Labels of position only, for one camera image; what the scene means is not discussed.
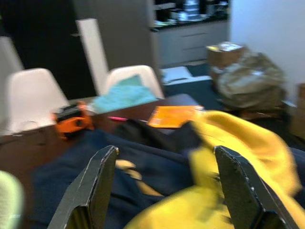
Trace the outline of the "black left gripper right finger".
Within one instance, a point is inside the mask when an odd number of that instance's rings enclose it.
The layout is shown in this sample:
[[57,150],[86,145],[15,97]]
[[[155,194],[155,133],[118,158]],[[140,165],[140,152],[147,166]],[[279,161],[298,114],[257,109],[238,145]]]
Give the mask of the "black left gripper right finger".
[[215,158],[225,203],[236,229],[295,229],[278,195],[239,153],[217,146]]

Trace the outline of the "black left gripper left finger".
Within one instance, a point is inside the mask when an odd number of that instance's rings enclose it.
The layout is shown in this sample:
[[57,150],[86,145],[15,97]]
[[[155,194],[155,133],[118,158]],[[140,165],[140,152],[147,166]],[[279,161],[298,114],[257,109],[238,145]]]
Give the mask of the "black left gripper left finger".
[[66,189],[49,229],[103,229],[119,155],[116,146],[97,151]]

